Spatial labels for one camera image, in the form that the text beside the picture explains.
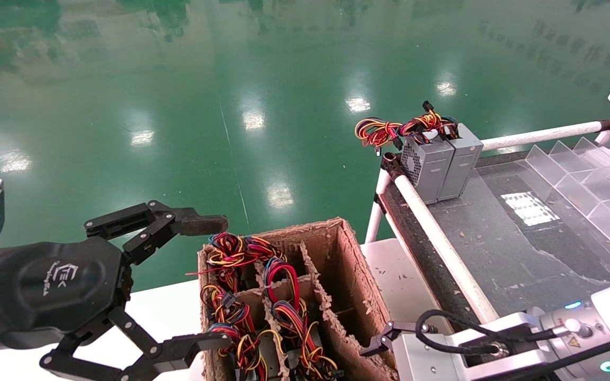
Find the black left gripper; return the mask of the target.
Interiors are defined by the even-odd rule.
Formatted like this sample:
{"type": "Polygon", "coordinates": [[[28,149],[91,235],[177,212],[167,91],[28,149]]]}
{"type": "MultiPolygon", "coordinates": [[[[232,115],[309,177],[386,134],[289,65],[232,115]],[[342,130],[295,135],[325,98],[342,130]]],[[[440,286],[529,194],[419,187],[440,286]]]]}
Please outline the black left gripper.
{"type": "Polygon", "coordinates": [[[40,359],[40,367],[59,378],[154,380],[189,369],[203,351],[230,347],[229,335],[214,332],[156,342],[123,308],[132,285],[122,252],[100,237],[0,248],[0,350],[60,342],[40,359]],[[111,327],[141,350],[131,366],[119,369],[74,356],[111,327]]]}

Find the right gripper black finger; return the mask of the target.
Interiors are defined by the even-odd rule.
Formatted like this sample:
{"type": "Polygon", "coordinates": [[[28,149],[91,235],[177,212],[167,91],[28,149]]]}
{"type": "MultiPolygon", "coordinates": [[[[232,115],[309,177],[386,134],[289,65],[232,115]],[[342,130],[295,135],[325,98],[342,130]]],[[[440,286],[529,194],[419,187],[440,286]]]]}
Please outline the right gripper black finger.
{"type": "Polygon", "coordinates": [[[407,322],[388,321],[383,330],[370,339],[370,344],[359,350],[362,357],[379,355],[380,353],[392,352],[392,343],[403,331],[407,331],[407,322]]]}

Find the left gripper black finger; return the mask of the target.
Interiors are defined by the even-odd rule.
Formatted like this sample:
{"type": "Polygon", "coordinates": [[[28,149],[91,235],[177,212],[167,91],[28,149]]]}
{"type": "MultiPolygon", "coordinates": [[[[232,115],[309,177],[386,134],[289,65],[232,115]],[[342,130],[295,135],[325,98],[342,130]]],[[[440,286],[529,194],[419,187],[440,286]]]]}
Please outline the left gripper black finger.
{"type": "Polygon", "coordinates": [[[123,245],[129,265],[140,265],[178,234],[189,237],[225,232],[225,215],[200,215],[192,207],[171,208],[161,202],[140,203],[85,222],[87,237],[111,240],[137,232],[123,245]]]}

